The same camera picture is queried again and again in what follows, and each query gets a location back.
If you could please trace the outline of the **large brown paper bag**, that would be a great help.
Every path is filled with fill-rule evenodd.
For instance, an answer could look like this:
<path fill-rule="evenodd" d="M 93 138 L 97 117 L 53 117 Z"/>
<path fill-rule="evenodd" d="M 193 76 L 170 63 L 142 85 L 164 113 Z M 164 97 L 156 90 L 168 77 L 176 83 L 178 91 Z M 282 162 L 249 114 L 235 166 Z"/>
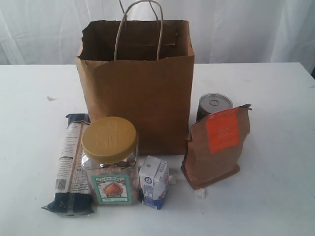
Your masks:
<path fill-rule="evenodd" d="M 92 21 L 82 31 L 76 66 L 91 121 L 133 123 L 141 154 L 186 151 L 194 51 L 189 22 Z"/>

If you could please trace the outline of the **dark can with pull-tab lid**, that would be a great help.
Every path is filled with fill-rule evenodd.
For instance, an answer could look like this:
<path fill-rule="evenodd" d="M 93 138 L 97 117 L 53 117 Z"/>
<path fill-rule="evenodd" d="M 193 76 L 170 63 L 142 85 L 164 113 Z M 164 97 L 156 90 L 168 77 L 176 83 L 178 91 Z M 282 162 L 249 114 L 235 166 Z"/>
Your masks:
<path fill-rule="evenodd" d="M 227 96 L 220 93 L 207 93 L 198 101 L 196 122 L 207 115 L 232 108 L 233 103 Z"/>

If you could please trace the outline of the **small blue white milk carton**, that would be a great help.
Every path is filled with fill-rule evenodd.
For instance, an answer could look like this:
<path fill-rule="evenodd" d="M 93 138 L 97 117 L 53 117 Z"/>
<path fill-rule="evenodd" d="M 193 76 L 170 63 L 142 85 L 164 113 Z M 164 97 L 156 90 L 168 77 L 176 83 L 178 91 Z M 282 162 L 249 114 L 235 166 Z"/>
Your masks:
<path fill-rule="evenodd" d="M 142 203 L 154 209 L 161 209 L 168 192 L 168 162 L 148 155 L 140 168 L 139 180 Z"/>

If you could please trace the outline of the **nut jar with yellow lid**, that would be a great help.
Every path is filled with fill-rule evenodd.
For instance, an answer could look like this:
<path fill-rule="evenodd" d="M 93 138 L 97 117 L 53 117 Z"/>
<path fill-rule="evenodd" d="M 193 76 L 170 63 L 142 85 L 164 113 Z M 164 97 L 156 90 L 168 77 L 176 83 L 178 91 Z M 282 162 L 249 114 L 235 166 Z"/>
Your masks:
<path fill-rule="evenodd" d="M 82 167 L 97 205 L 131 205 L 139 200 L 138 135 L 125 118 L 91 123 L 81 138 Z"/>

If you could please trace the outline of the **brown pouch with orange label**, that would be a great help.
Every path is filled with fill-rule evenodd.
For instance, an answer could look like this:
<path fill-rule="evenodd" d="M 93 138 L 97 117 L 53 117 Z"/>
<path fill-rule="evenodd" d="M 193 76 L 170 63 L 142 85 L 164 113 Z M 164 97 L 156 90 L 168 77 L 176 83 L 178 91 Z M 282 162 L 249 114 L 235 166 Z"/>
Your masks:
<path fill-rule="evenodd" d="M 250 133 L 249 104 L 205 116 L 190 129 L 181 170 L 192 189 L 240 171 L 237 161 Z"/>

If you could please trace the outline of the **white crumpled pellet middle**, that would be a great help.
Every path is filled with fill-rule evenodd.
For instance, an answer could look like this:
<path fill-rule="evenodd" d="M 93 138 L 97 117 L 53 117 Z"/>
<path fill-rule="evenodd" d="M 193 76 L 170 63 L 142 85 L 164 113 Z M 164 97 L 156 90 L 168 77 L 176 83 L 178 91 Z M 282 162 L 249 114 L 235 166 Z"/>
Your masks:
<path fill-rule="evenodd" d="M 169 184 L 176 184 L 177 183 L 177 178 L 174 175 L 170 175 L 168 178 Z"/>

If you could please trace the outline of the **white crumpled pellet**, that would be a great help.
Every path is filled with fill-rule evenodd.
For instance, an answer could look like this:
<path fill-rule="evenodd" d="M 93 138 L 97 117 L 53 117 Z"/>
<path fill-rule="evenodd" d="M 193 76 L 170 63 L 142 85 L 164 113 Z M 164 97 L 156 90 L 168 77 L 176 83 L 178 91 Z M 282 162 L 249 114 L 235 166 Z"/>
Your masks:
<path fill-rule="evenodd" d="M 206 197 L 206 190 L 204 188 L 200 188 L 195 190 L 195 196 L 197 196 L 200 199 L 205 199 Z"/>
<path fill-rule="evenodd" d="M 174 175 L 170 175 L 168 178 L 169 184 L 176 184 L 177 183 L 177 178 Z"/>

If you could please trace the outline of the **white crumpled pellet right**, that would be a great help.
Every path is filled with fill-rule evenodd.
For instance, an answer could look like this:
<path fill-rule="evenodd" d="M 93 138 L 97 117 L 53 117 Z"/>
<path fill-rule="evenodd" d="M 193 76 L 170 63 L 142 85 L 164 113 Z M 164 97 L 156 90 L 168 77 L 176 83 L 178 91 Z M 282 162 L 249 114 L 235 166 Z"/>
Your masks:
<path fill-rule="evenodd" d="M 197 196 L 200 199 L 205 199 L 206 197 L 206 190 L 204 188 L 200 188 L 195 190 L 195 196 Z"/>

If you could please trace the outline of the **white paper scrap on table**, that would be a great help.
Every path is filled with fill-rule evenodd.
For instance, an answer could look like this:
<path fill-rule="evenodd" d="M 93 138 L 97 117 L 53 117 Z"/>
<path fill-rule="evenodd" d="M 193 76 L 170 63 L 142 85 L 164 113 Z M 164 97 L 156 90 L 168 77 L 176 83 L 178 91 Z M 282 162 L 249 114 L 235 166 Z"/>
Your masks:
<path fill-rule="evenodd" d="M 47 100 L 48 100 L 48 101 L 55 101 L 56 98 L 52 98 L 52 97 L 50 97 L 50 96 L 47 96 Z"/>

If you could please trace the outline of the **dark noodle packet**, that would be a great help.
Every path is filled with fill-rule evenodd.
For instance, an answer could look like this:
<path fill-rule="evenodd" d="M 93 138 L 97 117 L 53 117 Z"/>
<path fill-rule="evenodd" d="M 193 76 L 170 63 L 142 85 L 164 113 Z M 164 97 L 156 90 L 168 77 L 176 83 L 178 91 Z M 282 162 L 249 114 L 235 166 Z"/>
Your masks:
<path fill-rule="evenodd" d="M 58 159 L 54 199 L 42 209 L 64 216 L 94 213 L 93 198 L 82 167 L 82 134 L 90 124 L 88 114 L 68 114 L 66 135 Z"/>

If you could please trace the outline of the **white backdrop curtain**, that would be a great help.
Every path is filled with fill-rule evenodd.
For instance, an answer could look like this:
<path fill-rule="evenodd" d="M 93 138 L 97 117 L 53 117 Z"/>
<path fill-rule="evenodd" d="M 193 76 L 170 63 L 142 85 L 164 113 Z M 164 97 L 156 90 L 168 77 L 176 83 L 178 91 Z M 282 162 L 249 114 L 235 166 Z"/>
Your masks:
<path fill-rule="evenodd" d="M 91 21 L 187 20 L 197 63 L 299 62 L 315 65 L 312 0 L 3 0 L 1 64 L 73 64 Z"/>

